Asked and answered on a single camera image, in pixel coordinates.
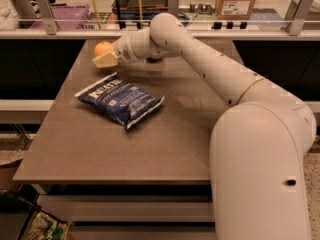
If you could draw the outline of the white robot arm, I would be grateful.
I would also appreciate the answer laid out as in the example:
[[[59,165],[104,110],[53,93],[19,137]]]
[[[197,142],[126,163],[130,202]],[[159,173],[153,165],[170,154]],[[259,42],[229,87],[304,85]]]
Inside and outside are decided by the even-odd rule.
[[[217,240],[312,240],[303,157],[316,120],[306,103],[197,40],[168,13],[94,53],[98,67],[180,56],[228,103],[209,148]]]

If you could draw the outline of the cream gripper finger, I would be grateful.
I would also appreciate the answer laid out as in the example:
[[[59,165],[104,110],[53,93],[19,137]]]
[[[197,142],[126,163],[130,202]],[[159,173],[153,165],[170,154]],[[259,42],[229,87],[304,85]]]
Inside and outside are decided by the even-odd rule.
[[[98,68],[108,68],[118,65],[118,56],[114,52],[104,52],[93,59],[93,63]]]

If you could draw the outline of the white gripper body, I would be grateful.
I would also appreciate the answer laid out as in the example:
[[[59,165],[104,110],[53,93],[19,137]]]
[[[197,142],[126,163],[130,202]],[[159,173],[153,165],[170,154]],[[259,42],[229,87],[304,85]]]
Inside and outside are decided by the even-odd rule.
[[[132,35],[123,35],[113,43],[115,53],[119,62],[133,63],[139,60],[135,54],[131,42]]]

